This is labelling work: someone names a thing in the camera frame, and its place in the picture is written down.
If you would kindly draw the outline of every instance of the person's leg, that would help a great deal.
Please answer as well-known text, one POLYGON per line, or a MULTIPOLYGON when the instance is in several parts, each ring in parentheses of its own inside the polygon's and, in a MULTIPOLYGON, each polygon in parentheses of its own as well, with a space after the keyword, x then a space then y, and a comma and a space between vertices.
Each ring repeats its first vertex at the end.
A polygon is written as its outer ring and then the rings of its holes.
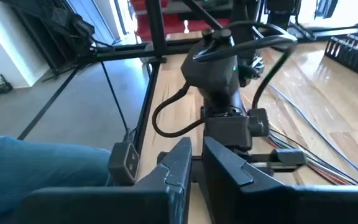
POLYGON ((33 190, 106 185, 109 156, 105 149, 0 137, 0 215, 33 190))

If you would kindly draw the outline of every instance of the wall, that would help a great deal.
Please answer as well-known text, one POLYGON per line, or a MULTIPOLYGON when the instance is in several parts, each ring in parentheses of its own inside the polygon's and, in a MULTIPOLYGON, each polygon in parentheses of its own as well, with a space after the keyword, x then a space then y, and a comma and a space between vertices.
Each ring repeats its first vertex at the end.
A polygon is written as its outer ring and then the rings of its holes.
POLYGON ((106 24, 109 27, 114 38, 123 39, 124 34, 122 33, 122 28, 119 23, 119 18, 117 14, 116 5, 114 4, 114 0, 94 0, 94 3, 98 7, 100 14, 106 21, 106 24))
POLYGON ((1 48, 5 53, 0 50, 0 73, 5 75, 15 88, 32 86, 49 69, 16 15, 2 2, 0 2, 1 48))

